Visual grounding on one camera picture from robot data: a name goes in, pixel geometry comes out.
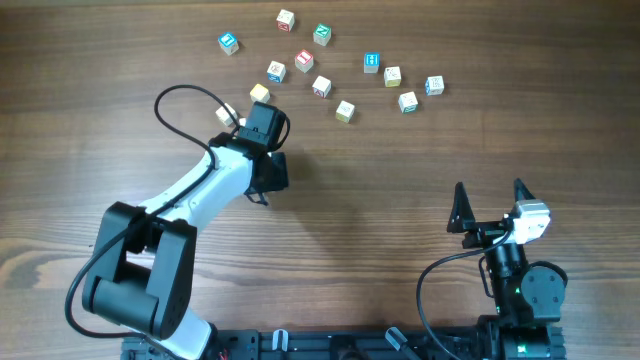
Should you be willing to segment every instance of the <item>brown wooden surface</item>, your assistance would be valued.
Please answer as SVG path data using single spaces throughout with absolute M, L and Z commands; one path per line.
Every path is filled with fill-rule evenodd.
M 295 12 L 293 33 L 275 17 Z M 86 339 L 63 297 L 91 254 L 101 216 L 137 204 L 202 151 L 156 122 L 155 96 L 202 85 L 242 116 L 266 85 L 292 119 L 291 187 L 263 208 L 233 201 L 198 241 L 192 307 L 220 328 L 335 329 L 419 318 L 420 271 L 460 251 L 445 233 L 457 181 L 493 220 L 525 180 L 552 209 L 530 260 L 564 267 L 571 359 L 640 352 L 640 8 L 633 1 L 377 1 L 0 10 L 0 358 L 117 358 Z M 328 47 L 312 41 L 333 27 Z M 216 38 L 234 32 L 227 57 Z M 316 64 L 293 64 L 302 48 Z M 362 73 L 365 51 L 402 69 L 400 88 Z M 284 84 L 266 79 L 286 64 Z M 329 99 L 312 94 L 318 75 Z M 424 81 L 446 91 L 427 98 Z M 415 114 L 397 98 L 416 91 Z M 334 119 L 340 100 L 353 123 Z M 203 140 L 223 131 L 209 99 L 183 92 L 166 118 Z M 491 313 L 476 260 L 436 271 L 430 320 Z M 81 311 L 86 326 L 112 330 Z

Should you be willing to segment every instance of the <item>white cube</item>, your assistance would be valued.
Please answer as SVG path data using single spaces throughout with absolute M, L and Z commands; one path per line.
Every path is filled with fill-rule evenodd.
M 400 98 L 398 98 L 398 104 L 400 104 L 400 110 L 402 111 L 402 113 L 416 111 L 416 109 L 418 108 L 418 99 L 416 98 L 416 93 L 412 91 L 400 95 Z
M 296 55 L 296 67 L 306 73 L 313 67 L 313 55 L 307 50 L 302 50 Z
M 284 64 L 277 61 L 272 61 L 267 69 L 267 77 L 274 82 L 282 82 L 284 74 L 287 73 L 287 69 Z
M 220 35 L 220 37 L 218 38 L 218 43 L 227 55 L 233 54 L 240 48 L 238 46 L 238 39 L 236 39 L 236 37 L 233 36 L 233 34 L 230 32 L 226 32 Z
M 336 110 L 336 119 L 348 123 L 355 111 L 356 107 L 353 104 L 349 104 L 348 102 L 343 100 L 342 102 L 340 102 L 338 110 Z
M 227 109 L 229 109 L 231 115 L 233 115 L 234 118 L 238 118 L 238 113 L 236 113 L 236 111 L 233 110 L 233 108 L 229 106 L 229 104 L 224 103 L 224 105 L 227 107 Z M 220 106 L 220 109 L 216 111 L 216 116 L 218 117 L 218 120 L 220 120 L 226 126 L 233 124 L 233 119 L 229 116 L 227 110 L 225 110 L 222 106 Z
M 253 87 L 253 90 L 251 90 L 251 100 L 255 101 L 259 101 L 262 103 L 267 103 L 269 101 L 269 98 L 271 97 L 269 95 L 269 90 L 260 85 L 260 84 L 256 84 L 256 86 Z
M 327 46 L 329 40 L 331 40 L 331 26 L 318 24 L 318 27 L 313 32 L 313 41 L 316 44 Z
M 400 74 L 400 66 L 394 66 L 384 69 L 384 86 L 399 86 L 401 81 L 402 75 Z
M 444 80 L 442 76 L 430 76 L 427 78 L 427 82 L 424 84 L 424 89 L 427 91 L 427 95 L 440 95 L 444 91 Z
M 276 22 L 278 23 L 278 29 L 291 31 L 293 24 L 296 22 L 296 16 L 291 11 L 282 9 L 280 10 L 280 14 L 278 14 Z
M 364 54 L 364 73 L 376 74 L 380 67 L 380 54 L 379 53 L 366 53 Z
M 313 92 L 320 97 L 326 98 L 329 95 L 329 91 L 331 91 L 331 80 L 318 76 L 313 83 Z

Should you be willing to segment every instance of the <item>cube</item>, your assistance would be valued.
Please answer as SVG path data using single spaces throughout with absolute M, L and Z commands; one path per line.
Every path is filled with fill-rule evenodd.
M 296 55 L 296 67 L 306 73 L 313 67 L 313 55 L 307 50 L 302 50 Z
M 399 86 L 402 81 L 402 75 L 400 74 L 400 66 L 394 66 L 384 69 L 384 86 L 393 87 Z
M 416 98 L 416 93 L 412 91 L 400 95 L 398 104 L 400 104 L 400 110 L 404 114 L 416 111 L 416 109 L 418 108 L 418 99 Z
M 331 27 L 325 24 L 318 24 L 316 31 L 313 32 L 313 41 L 322 46 L 327 46 L 331 39 Z
M 227 107 L 227 109 L 229 109 L 231 115 L 233 115 L 233 117 L 237 119 L 238 113 L 236 113 L 236 111 L 233 110 L 233 108 L 229 106 L 229 104 L 224 103 L 224 105 Z M 222 106 L 220 106 L 220 109 L 216 110 L 216 116 L 218 117 L 218 120 L 225 124 L 225 126 L 230 126 L 231 124 L 233 124 L 233 119 L 229 116 L 227 110 L 225 110 Z
M 424 84 L 424 89 L 427 91 L 427 96 L 442 94 L 444 91 L 444 80 L 442 76 L 428 77 L 427 82 Z
M 274 82 L 282 82 L 284 79 L 284 74 L 287 73 L 287 69 L 284 64 L 281 64 L 277 61 L 272 61 L 271 65 L 267 69 L 267 77 L 269 80 Z
M 296 17 L 291 11 L 282 9 L 276 18 L 276 22 L 278 23 L 278 29 L 290 32 L 296 22 Z
M 331 80 L 318 76 L 316 81 L 313 83 L 314 94 L 326 98 L 329 95 L 329 91 L 331 91 Z
M 220 43 L 220 47 L 225 53 L 227 53 L 227 55 L 233 54 L 240 48 L 238 46 L 238 39 L 236 39 L 236 37 L 230 32 L 220 35 L 218 43 Z
M 267 103 L 269 101 L 269 98 L 271 97 L 269 95 L 269 90 L 260 85 L 260 84 L 256 84 L 256 86 L 253 87 L 253 90 L 251 90 L 251 100 L 255 101 L 259 101 L 262 103 Z
M 380 54 L 379 53 L 365 53 L 364 54 L 364 73 L 376 74 L 380 67 Z
M 340 102 L 338 110 L 336 110 L 336 119 L 349 123 L 355 111 L 356 107 L 353 104 L 349 104 L 343 100 Z

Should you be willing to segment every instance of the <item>small block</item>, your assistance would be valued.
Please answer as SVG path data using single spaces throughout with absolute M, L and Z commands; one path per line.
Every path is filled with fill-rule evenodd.
M 227 55 L 232 55 L 240 48 L 238 46 L 238 40 L 230 32 L 226 32 L 220 35 L 220 37 L 218 38 L 218 43 Z
M 316 30 L 313 32 L 313 41 L 316 44 L 327 46 L 329 40 L 331 40 L 331 26 L 318 24 Z
M 444 80 L 442 76 L 430 76 L 424 84 L 427 96 L 440 95 L 444 91 Z
M 353 113 L 356 111 L 356 107 L 353 104 L 349 104 L 346 101 L 340 102 L 338 110 L 336 110 L 336 119 L 349 123 Z
M 276 18 L 278 29 L 290 32 L 293 29 L 293 24 L 296 22 L 295 14 L 285 9 L 280 10 L 280 14 Z
M 399 66 L 388 67 L 384 69 L 384 86 L 399 86 L 401 81 L 402 75 L 400 74 Z
M 251 100 L 253 100 L 254 102 L 259 101 L 265 104 L 269 102 L 269 98 L 270 98 L 269 90 L 260 84 L 256 84 L 256 86 L 253 87 L 253 90 L 251 90 L 250 95 L 251 95 Z
M 302 50 L 295 57 L 296 67 L 306 73 L 313 67 L 313 55 L 307 50 Z
M 236 111 L 233 110 L 233 108 L 229 104 L 224 103 L 224 105 L 229 109 L 231 115 L 233 115 L 234 118 L 238 117 Z M 229 116 L 229 113 L 222 106 L 220 106 L 220 108 L 216 110 L 216 116 L 218 117 L 218 120 L 225 124 L 225 126 L 233 124 L 233 119 Z
M 364 54 L 364 73 L 376 74 L 380 67 L 380 54 L 379 53 L 365 53 Z
M 400 105 L 400 111 L 403 113 L 414 112 L 418 108 L 418 99 L 415 92 L 408 92 L 400 95 L 398 98 L 398 104 Z
M 272 61 L 267 69 L 267 77 L 273 82 L 282 82 L 286 73 L 287 68 L 277 61 Z
M 329 91 L 331 91 L 331 80 L 318 76 L 316 81 L 313 83 L 313 93 L 326 98 L 329 95 Z

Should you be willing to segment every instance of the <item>wooden table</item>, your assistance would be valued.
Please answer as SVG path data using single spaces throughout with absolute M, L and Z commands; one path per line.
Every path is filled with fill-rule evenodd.
M 279 31 L 281 8 L 296 14 Z M 419 325 L 414 289 L 461 251 L 445 232 L 464 181 L 478 220 L 513 205 L 521 177 L 552 209 L 530 260 L 569 273 L 571 359 L 640 352 L 640 7 L 633 1 L 305 1 L 0 10 L 0 358 L 115 359 L 118 341 L 64 321 L 67 287 L 117 200 L 167 188 L 202 151 L 152 111 L 164 88 L 199 84 L 242 116 L 267 86 L 292 120 L 291 186 L 265 208 L 237 199 L 202 233 L 191 306 L 219 328 Z M 319 23 L 333 27 L 314 44 Z M 217 36 L 241 48 L 227 56 Z M 303 74 L 293 57 L 316 58 Z M 363 54 L 400 66 L 402 84 L 363 74 Z M 286 80 L 266 78 L 272 60 Z M 328 99 L 311 91 L 333 81 Z M 446 90 L 427 98 L 427 76 Z M 417 113 L 398 96 L 415 91 Z M 334 118 L 356 105 L 352 124 Z M 226 129 L 195 92 L 161 110 L 208 140 Z M 429 319 L 469 325 L 494 312 L 477 259 L 425 285 Z M 113 330 L 75 304 L 87 327 Z

